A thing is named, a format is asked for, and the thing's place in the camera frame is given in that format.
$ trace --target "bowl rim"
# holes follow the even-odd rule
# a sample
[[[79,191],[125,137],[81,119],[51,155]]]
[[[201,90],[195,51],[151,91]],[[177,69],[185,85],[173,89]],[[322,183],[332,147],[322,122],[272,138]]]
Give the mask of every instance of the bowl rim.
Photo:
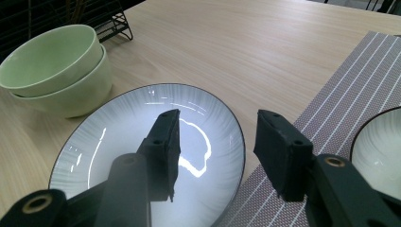
[[[95,73],[100,68],[100,66],[104,63],[104,61],[107,59],[106,48],[102,44],[101,44],[101,48],[102,48],[103,54],[102,54],[100,62],[96,65],[96,67],[91,72],[89,72],[88,74],[86,74],[82,78],[80,78],[78,81],[74,82],[73,84],[71,84],[71,85],[69,85],[69,86],[67,86],[67,87],[65,87],[65,88],[63,88],[63,89],[61,89],[59,91],[56,91],[56,92],[53,92],[53,93],[50,93],[50,94],[46,94],[44,96],[18,96],[18,95],[15,95],[12,92],[9,92],[9,93],[13,97],[15,97],[17,99],[20,99],[20,100],[36,100],[36,99],[40,99],[40,98],[45,98],[45,97],[57,95],[57,94],[59,94],[61,92],[67,91],[69,89],[72,89],[72,87],[74,87],[76,84],[82,83],[84,80],[86,80],[88,78],[88,76],[90,76],[93,73]]]
[[[365,123],[363,123],[363,125],[359,128],[359,130],[357,131],[356,135],[354,136],[354,139],[353,139],[352,144],[351,144],[351,150],[350,150],[350,155],[349,155],[349,160],[350,160],[351,163],[352,163],[352,157],[353,157],[353,153],[354,153],[354,146],[355,146],[355,143],[357,142],[357,138],[359,137],[360,133],[369,125],[369,123],[374,121],[379,116],[381,116],[383,114],[387,114],[387,113],[392,112],[392,111],[399,110],[399,109],[401,109],[401,106],[393,107],[393,108],[390,108],[388,110],[382,111],[380,113],[375,114],[374,116],[369,118],[367,121],[365,121]]]
[[[243,144],[242,144],[242,149],[243,149],[242,158],[243,158],[243,162],[242,162],[242,167],[241,167],[241,175],[239,176],[239,181],[238,181],[237,185],[235,186],[235,193],[234,193],[233,196],[230,198],[230,200],[227,202],[227,205],[226,205],[226,206],[224,207],[224,209],[222,210],[220,216],[219,216],[218,218],[216,218],[216,220],[213,222],[213,224],[212,224],[211,226],[217,226],[219,223],[221,223],[221,221],[224,219],[224,217],[225,217],[225,216],[227,215],[227,213],[229,212],[230,208],[233,206],[233,204],[234,204],[234,202],[235,202],[235,198],[236,198],[236,196],[239,194],[240,186],[241,186],[241,184],[242,184],[242,180],[243,180],[243,177],[244,177],[245,165],[246,165],[246,160],[247,160],[247,155],[246,155],[246,154],[247,154],[247,150],[246,150],[247,147],[246,147],[246,141],[245,141],[245,137],[244,137],[244,132],[243,132],[242,127],[241,127],[241,125],[239,124],[238,118],[237,118],[236,115],[234,114],[233,110],[232,110],[222,99],[220,99],[218,96],[215,96],[213,93],[208,92],[207,90],[205,90],[205,89],[203,89],[203,88],[201,88],[201,87],[197,87],[197,86],[190,85],[190,84],[167,82],[167,83],[154,83],[154,84],[151,83],[151,84],[148,84],[148,85],[143,85],[143,86],[140,86],[140,87],[136,87],[136,88],[130,89],[130,90],[128,90],[127,92],[124,92],[124,93],[122,93],[122,94],[120,94],[120,95],[118,95],[118,96],[113,97],[112,99],[110,99],[110,100],[108,100],[107,102],[105,102],[103,105],[101,105],[101,106],[97,107],[95,110],[93,110],[92,113],[90,113],[90,114],[84,116],[84,119],[83,119],[83,120],[76,126],[76,128],[70,133],[70,135],[68,136],[68,138],[65,140],[64,144],[62,145],[61,150],[59,151],[59,154],[57,155],[57,158],[56,158],[56,160],[55,160],[55,162],[54,162],[54,164],[53,164],[53,167],[52,167],[52,169],[51,169],[47,188],[50,189],[51,180],[52,180],[52,178],[53,178],[53,174],[54,174],[54,170],[55,170],[56,164],[58,163],[59,158],[60,158],[60,156],[61,156],[62,149],[65,147],[65,145],[67,144],[67,142],[71,139],[71,137],[73,136],[73,134],[79,129],[79,127],[80,127],[83,123],[85,123],[87,120],[89,120],[89,118],[90,118],[93,114],[95,114],[100,108],[102,108],[103,106],[106,106],[108,103],[114,101],[115,99],[117,99],[117,98],[119,98],[119,97],[121,97],[121,96],[125,96],[126,94],[128,94],[128,93],[130,93],[130,92],[133,92],[133,91],[135,91],[135,90],[144,89],[144,88],[151,87],[151,86],[161,86],[161,85],[179,85],[179,86],[192,87],[192,88],[195,88],[195,89],[199,89],[199,90],[201,90],[201,91],[203,91],[203,92],[209,94],[210,96],[213,96],[215,99],[217,99],[218,101],[220,101],[221,104],[224,105],[224,106],[227,108],[227,110],[233,115],[233,118],[234,118],[236,124],[237,124],[238,127],[239,127],[239,132],[240,132],[240,135],[241,135],[241,138],[242,138],[242,141],[243,141]]]
[[[64,30],[64,29],[71,29],[71,27],[86,27],[86,28],[90,28],[88,30],[92,31],[92,34],[94,34],[94,37],[92,39],[91,44],[88,46],[88,48],[86,48],[86,50],[79,56],[79,58],[77,58],[75,61],[73,61],[71,64],[67,65],[66,67],[64,67],[62,70],[60,70],[58,73],[46,78],[46,79],[42,79],[40,81],[28,84],[28,85],[24,85],[24,86],[10,86],[10,85],[6,85],[2,82],[2,74],[0,73],[0,86],[9,90],[20,90],[20,89],[26,89],[26,88],[32,88],[32,87],[36,87],[39,84],[42,84],[44,82],[50,81],[51,79],[56,78],[57,76],[59,76],[60,74],[64,73],[68,68],[70,68],[72,65],[76,64],[79,60],[82,59],[83,56],[85,56],[91,49],[92,46],[94,46],[94,44],[96,43],[97,40],[97,34],[96,31],[91,27],[91,26],[86,26],[86,25],[82,25],[82,24],[77,24],[77,25],[68,25],[68,26],[59,26],[56,27],[54,29],[48,30],[38,36],[35,36],[34,38],[26,41],[25,43],[21,44],[20,46],[18,46],[15,50],[13,50],[4,60],[3,62],[0,64],[0,72],[2,71],[2,68],[4,67],[4,65],[6,65],[6,62],[9,61],[10,58],[13,57],[14,54],[16,54],[17,52],[22,51],[23,48],[25,48],[27,45],[32,44],[33,42],[36,42],[37,40],[41,39],[43,36],[48,35],[51,32],[58,32],[59,30]]]

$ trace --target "light wood surface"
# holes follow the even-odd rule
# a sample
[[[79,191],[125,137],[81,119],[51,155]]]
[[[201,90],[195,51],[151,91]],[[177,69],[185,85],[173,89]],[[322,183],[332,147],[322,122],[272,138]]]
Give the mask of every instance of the light wood surface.
[[[106,41],[113,64],[109,98],[176,82],[221,98],[243,130],[244,179],[258,109],[293,122],[369,30],[401,34],[401,17],[303,0],[148,0],[126,11],[133,41]],[[38,113],[0,90],[0,217],[47,188],[63,143],[84,117]]]

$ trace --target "woven placemat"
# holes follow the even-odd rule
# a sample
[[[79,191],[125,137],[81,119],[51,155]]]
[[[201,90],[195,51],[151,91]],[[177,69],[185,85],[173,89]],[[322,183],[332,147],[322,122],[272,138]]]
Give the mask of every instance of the woven placemat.
[[[349,158],[358,129],[401,103],[401,38],[369,32],[294,126],[314,153]],[[277,198],[262,166],[239,188],[219,226],[308,226],[305,204]]]

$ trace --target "round plate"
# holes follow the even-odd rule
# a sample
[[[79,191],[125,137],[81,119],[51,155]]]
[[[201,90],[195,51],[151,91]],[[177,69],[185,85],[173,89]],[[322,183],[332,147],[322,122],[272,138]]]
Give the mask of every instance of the round plate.
[[[372,117],[357,133],[351,161],[369,185],[401,200],[401,109]]]
[[[153,226],[211,226],[227,209],[245,165],[241,128],[202,89],[156,84],[129,91],[88,116],[65,143],[49,188],[67,199],[107,180],[114,158],[136,152],[157,116],[179,109],[181,156],[174,202],[151,203]]]

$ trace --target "white bowl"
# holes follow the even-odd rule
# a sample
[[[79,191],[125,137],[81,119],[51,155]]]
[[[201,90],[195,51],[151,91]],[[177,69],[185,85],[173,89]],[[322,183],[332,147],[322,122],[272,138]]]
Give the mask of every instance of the white bowl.
[[[401,200],[401,108],[368,120],[357,133],[351,161],[369,185]]]
[[[0,65],[0,86],[18,96],[44,96],[75,83],[102,58],[90,26],[62,26],[15,49]]]
[[[112,88],[111,66],[104,46],[103,56],[95,69],[76,83],[49,95],[14,96],[35,110],[61,117],[88,114],[99,107]]]
[[[71,198],[107,180],[113,159],[136,152],[156,117],[172,109],[181,111],[179,175],[174,202],[151,203],[152,226],[211,226],[239,188],[245,144],[230,109],[188,85],[138,88],[97,109],[65,143],[49,187]]]

